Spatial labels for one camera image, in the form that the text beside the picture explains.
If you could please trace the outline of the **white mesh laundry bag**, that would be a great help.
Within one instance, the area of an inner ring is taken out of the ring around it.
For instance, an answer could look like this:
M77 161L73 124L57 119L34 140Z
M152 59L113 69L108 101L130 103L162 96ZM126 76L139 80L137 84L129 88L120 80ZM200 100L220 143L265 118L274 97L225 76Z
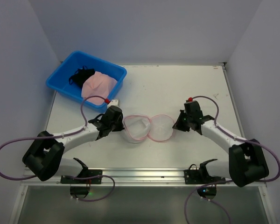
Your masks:
M174 120L165 114L149 117L142 114L132 114L123 118L124 130L121 136L130 143L142 143L146 139L154 142L166 142L174 133Z

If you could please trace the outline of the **black bra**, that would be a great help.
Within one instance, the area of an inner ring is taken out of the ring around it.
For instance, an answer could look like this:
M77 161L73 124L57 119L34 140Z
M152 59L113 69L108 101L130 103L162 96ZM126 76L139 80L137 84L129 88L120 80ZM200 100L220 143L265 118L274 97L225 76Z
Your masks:
M74 75L69 78L69 85L75 84L77 87L82 89L86 80L94 74L94 69L88 69L86 66L83 66L82 68L77 69Z

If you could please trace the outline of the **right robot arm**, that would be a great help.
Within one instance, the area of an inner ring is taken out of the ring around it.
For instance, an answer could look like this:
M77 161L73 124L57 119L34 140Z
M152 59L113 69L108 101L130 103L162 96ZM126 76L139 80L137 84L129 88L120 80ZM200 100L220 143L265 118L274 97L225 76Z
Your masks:
M193 130L204 136L227 154L228 161L210 159L200 163L196 169L184 170L186 184L207 184L232 180L243 187L269 175L263 150L257 140L246 140L215 123L214 117L204 115L197 101L187 100L184 109L173 125L173 129L183 132Z

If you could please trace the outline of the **pink bra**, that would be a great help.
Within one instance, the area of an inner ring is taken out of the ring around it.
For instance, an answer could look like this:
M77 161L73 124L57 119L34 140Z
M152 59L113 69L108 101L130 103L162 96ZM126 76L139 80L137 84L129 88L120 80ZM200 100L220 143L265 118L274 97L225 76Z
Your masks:
M110 92L116 84L117 80L114 78L96 71L94 75L84 82L81 97L87 98L89 96L101 96L103 98L108 98Z

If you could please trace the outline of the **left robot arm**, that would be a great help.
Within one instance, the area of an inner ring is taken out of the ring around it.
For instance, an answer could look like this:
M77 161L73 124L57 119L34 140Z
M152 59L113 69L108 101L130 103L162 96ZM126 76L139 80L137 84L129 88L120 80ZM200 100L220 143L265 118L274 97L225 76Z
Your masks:
M89 168L78 158L65 159L63 154L84 143L97 141L111 132L124 130L123 113L110 106L105 113L87 122L86 126L65 133L41 132L22 158L22 162L41 180L60 175L68 181L86 181L91 177Z

